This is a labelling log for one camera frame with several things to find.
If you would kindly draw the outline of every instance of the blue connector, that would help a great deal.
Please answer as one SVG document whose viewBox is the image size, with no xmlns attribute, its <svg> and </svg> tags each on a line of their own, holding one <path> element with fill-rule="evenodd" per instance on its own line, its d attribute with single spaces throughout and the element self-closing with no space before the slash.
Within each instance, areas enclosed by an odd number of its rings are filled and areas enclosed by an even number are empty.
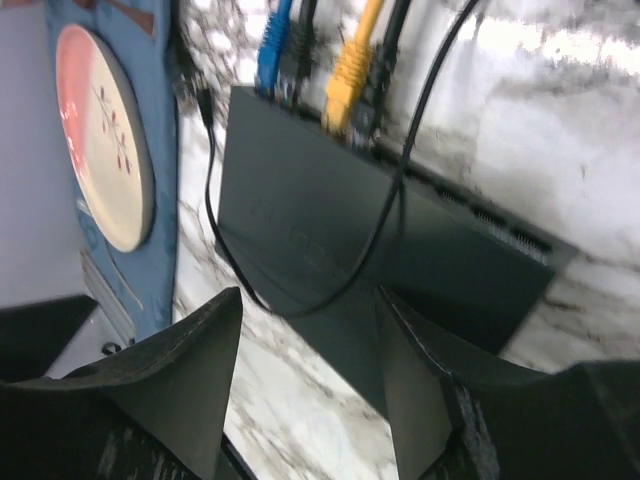
<svg viewBox="0 0 640 480">
<path fill-rule="evenodd" d="M 280 0 L 278 9 L 269 15 L 262 45 L 258 51 L 258 73 L 256 90 L 271 96 L 278 80 L 280 56 L 289 35 L 289 12 L 293 0 Z"/>
</svg>

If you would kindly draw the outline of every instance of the blue towel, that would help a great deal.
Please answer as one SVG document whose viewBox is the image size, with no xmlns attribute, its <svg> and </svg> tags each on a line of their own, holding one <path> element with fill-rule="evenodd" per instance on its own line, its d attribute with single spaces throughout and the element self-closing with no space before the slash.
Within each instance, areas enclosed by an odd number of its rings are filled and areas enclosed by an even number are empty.
<svg viewBox="0 0 640 480">
<path fill-rule="evenodd" d="M 146 241 L 131 253 L 121 253 L 107 247 L 91 217 L 80 211 L 78 217 L 90 255 L 133 319 L 139 341 L 171 324 L 178 236 L 178 122 L 165 65 L 171 2 L 123 0 L 122 3 L 153 13 L 154 38 L 103 0 L 98 1 L 93 12 L 81 9 L 72 0 L 47 0 L 46 17 L 54 62 L 62 29 L 70 23 L 82 25 L 112 49 L 138 100 L 155 180 L 154 219 Z M 75 193 L 76 198 L 83 198 L 77 183 Z M 135 298 L 120 280 L 112 260 Z"/>
</svg>

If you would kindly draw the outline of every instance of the oval plate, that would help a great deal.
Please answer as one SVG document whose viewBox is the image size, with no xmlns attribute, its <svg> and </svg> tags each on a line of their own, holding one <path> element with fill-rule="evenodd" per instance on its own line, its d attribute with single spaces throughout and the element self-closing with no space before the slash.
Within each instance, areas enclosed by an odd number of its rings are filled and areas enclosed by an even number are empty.
<svg viewBox="0 0 640 480">
<path fill-rule="evenodd" d="M 73 169 L 98 228 L 121 252 L 151 226 L 153 170 L 133 89 L 111 49 L 80 27 L 58 37 L 56 86 Z"/>
</svg>

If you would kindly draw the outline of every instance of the yellow connector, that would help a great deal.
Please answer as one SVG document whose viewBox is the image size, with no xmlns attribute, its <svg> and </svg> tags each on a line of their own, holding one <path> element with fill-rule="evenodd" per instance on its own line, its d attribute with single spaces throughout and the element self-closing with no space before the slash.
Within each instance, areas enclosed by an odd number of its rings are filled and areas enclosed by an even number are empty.
<svg viewBox="0 0 640 480">
<path fill-rule="evenodd" d="M 327 104 L 322 115 L 323 127 L 331 133 L 343 133 L 351 109 L 367 80 L 373 48 L 369 45 L 384 0 L 369 0 L 360 17 L 355 37 L 345 43 L 340 59 L 327 83 Z"/>
</svg>

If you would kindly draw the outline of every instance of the marble table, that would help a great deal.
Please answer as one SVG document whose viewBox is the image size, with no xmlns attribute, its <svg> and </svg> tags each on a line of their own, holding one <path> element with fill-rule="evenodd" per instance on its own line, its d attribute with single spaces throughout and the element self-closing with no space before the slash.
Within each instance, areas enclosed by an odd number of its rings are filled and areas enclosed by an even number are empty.
<svg viewBox="0 0 640 480">
<path fill-rule="evenodd" d="M 315 106 L 364 3 L 319 1 L 316 23 L 328 41 L 306 94 Z M 401 144 L 461 5 L 414 2 L 392 85 L 388 141 Z M 190 48 L 221 92 L 214 203 L 230 85 L 253 81 L 269 8 L 267 0 L 184 3 Z M 504 352 L 511 361 L 557 371 L 585 359 L 640 356 L 639 87 L 640 6 L 633 0 L 485 2 L 447 61 L 422 122 L 417 161 L 584 252 Z M 236 283 L 214 252 L 206 220 L 207 158 L 199 116 L 184 115 L 176 319 Z M 261 480 L 397 478 L 384 419 L 284 321 L 246 297 L 225 432 Z"/>
</svg>

